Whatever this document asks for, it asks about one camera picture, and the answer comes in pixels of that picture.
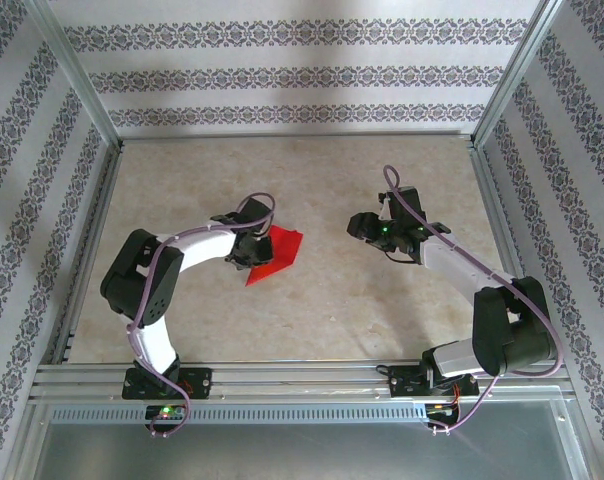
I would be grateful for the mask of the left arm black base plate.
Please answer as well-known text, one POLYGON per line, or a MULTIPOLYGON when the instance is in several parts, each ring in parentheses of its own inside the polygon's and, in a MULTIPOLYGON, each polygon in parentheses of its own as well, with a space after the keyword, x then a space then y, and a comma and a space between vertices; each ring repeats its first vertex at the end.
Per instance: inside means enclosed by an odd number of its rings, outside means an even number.
MULTIPOLYGON (((205 400, 212 386, 209 368, 173 368, 168 379, 180 387, 190 399, 205 400)), ((126 370, 122 387, 125 400, 178 400, 182 395, 139 365, 126 370)))

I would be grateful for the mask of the aluminium frame post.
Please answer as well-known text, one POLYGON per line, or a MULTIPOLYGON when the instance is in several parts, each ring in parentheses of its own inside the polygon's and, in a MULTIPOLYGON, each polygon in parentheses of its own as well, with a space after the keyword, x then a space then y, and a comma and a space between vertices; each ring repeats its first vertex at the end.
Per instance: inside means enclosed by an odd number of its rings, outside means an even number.
POLYGON ((109 146, 120 149, 123 141, 48 1, 23 0, 23 3, 101 137, 109 146))
POLYGON ((475 150, 479 150, 486 143, 565 1, 539 1, 521 41, 507 63, 496 90, 490 97, 477 127, 470 136, 471 145, 475 150))

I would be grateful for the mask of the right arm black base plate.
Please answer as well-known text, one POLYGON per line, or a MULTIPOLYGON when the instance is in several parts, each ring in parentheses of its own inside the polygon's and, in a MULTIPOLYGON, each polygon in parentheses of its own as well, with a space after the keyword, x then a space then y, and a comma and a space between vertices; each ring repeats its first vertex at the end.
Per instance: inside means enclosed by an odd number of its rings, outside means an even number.
POLYGON ((444 377, 425 365, 391 365, 386 376, 395 397, 477 396, 479 386, 470 374, 444 377))

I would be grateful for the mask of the aluminium side rail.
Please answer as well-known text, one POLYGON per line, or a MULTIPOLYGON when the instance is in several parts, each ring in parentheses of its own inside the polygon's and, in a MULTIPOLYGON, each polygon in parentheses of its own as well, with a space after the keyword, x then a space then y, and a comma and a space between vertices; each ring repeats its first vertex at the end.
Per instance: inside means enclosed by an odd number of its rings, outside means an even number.
POLYGON ((477 150, 471 162, 504 271, 488 267, 488 284, 474 295, 472 346, 481 365, 491 375, 524 375, 530 365, 556 355, 548 331, 548 308, 541 284, 522 277, 512 258, 513 242, 507 238, 506 219, 499 210, 495 187, 477 150))
POLYGON ((93 197, 85 217, 82 235, 74 257, 66 296, 56 318, 49 344, 41 363, 59 365, 69 358, 73 338, 79 323, 82 306, 90 283, 100 237, 118 175, 124 145, 109 147, 93 197))

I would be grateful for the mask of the grey metal sheet panel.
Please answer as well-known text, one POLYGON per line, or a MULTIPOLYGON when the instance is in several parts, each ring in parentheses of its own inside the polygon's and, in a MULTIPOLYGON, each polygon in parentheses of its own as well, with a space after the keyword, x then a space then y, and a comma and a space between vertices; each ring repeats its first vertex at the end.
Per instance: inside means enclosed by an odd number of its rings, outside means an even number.
POLYGON ((594 480, 551 401, 489 402, 462 428, 196 422, 154 439, 115 412, 53 412, 32 480, 594 480))

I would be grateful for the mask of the red paper sheet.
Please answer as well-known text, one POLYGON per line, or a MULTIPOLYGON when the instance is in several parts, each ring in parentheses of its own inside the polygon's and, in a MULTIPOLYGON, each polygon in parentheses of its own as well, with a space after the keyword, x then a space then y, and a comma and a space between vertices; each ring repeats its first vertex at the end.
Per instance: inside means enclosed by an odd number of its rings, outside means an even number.
POLYGON ((273 259, 266 265, 253 267, 247 278, 246 286, 265 280, 291 267, 295 262, 303 240, 301 232, 274 225, 270 229, 269 237, 273 247, 273 259))

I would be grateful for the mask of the aluminium rear rail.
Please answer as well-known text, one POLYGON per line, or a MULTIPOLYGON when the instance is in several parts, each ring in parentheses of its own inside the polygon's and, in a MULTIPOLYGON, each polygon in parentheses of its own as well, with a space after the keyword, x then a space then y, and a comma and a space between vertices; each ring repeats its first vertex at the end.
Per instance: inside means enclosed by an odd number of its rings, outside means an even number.
POLYGON ((121 136, 120 141, 124 143, 145 143, 145 142, 186 142, 195 140, 235 140, 235 139, 319 139, 319 138, 367 138, 367 137, 427 137, 427 138, 454 138, 467 143, 473 143, 475 137, 473 134, 463 134, 454 130, 418 130, 406 132, 391 131, 349 131, 349 132, 330 132, 330 133, 302 133, 302 132, 283 132, 283 133, 238 133, 238 134, 200 134, 200 135, 181 135, 181 136, 121 136))

